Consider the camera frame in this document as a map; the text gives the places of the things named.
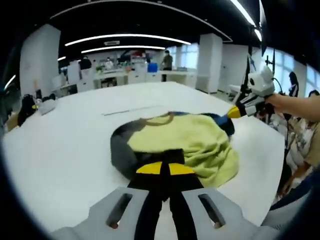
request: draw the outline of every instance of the window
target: window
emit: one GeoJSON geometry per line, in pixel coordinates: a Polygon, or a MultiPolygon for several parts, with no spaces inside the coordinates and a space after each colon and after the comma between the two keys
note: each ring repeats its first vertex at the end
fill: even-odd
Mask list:
{"type": "Polygon", "coordinates": [[[198,64],[199,46],[197,43],[182,45],[181,47],[181,67],[196,69],[198,64]]]}
{"type": "Polygon", "coordinates": [[[314,70],[311,66],[306,66],[306,84],[304,96],[308,97],[312,90],[320,89],[320,73],[314,70]]]}
{"type": "MultiPolygon", "coordinates": [[[[266,65],[266,60],[272,62],[274,57],[274,50],[272,48],[267,48],[261,61],[260,69],[266,65]]],[[[275,69],[274,69],[274,77],[279,81],[282,87],[282,91],[286,94],[289,94],[289,88],[291,87],[291,82],[289,78],[289,74],[294,70],[295,61],[294,57],[282,52],[282,51],[275,51],[275,69]]],[[[273,81],[275,93],[280,92],[280,86],[277,81],[273,81]]]]}
{"type": "Polygon", "coordinates": [[[172,56],[172,66],[176,66],[177,47],[171,46],[168,47],[167,50],[170,52],[170,55],[172,56]]]}

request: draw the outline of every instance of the ceiling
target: ceiling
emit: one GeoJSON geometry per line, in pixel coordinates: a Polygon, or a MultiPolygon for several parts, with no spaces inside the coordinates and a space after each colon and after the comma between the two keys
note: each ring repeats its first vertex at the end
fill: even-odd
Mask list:
{"type": "MultiPolygon", "coordinates": [[[[238,1],[258,25],[259,1],[238,1]]],[[[8,76],[18,72],[21,43],[31,32],[45,23],[61,30],[59,56],[67,58],[77,57],[83,50],[104,47],[104,42],[107,40],[120,40],[120,45],[157,47],[177,45],[176,42],[162,39],[122,37],[90,40],[65,47],[66,43],[82,38],[122,33],[158,35],[191,43],[198,42],[201,34],[215,33],[225,42],[230,42],[232,39],[233,44],[253,46],[260,44],[257,37],[251,34],[246,19],[230,0],[197,0],[190,3],[186,3],[185,0],[95,2],[93,0],[6,2],[7,9],[3,11],[13,16],[13,20],[10,22],[11,25],[7,24],[6,18],[1,21],[2,31],[7,34],[2,44],[1,52],[4,56],[1,57],[0,64],[2,68],[9,62],[11,64],[0,71],[4,70],[8,76]]],[[[316,49],[317,39],[320,39],[319,23],[316,13],[310,14],[315,12],[313,10],[315,8],[303,2],[306,1],[262,0],[268,25],[268,32],[264,33],[263,39],[269,47],[288,52],[300,62],[318,68],[319,56],[316,49]]]]}

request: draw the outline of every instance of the blue container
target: blue container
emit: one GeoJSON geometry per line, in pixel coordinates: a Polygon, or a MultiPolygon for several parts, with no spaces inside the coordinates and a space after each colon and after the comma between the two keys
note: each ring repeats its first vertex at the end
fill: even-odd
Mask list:
{"type": "Polygon", "coordinates": [[[156,73],[158,71],[158,64],[150,62],[148,64],[148,73],[156,73]]]}

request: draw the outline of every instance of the folded fabric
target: folded fabric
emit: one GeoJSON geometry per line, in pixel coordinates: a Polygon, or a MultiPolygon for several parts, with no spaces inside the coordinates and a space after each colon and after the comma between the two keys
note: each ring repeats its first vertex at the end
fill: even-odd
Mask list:
{"type": "Polygon", "coordinates": [[[219,187],[239,169],[239,156],[227,134],[205,115],[155,117],[133,133],[128,145],[134,152],[161,153],[183,149],[185,165],[191,167],[205,187],[219,187]]]}

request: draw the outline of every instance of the seated person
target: seated person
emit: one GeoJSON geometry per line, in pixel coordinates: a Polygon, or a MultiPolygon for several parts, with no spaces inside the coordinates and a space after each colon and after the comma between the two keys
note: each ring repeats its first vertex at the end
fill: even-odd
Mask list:
{"type": "MultiPolygon", "coordinates": [[[[309,98],[319,96],[319,92],[313,90],[309,98]]],[[[285,167],[291,169],[292,175],[279,189],[280,195],[285,195],[292,186],[294,179],[303,180],[320,163],[320,124],[306,119],[301,119],[294,126],[297,133],[291,144],[290,152],[286,158],[286,165],[283,166],[282,175],[285,167]]]]}

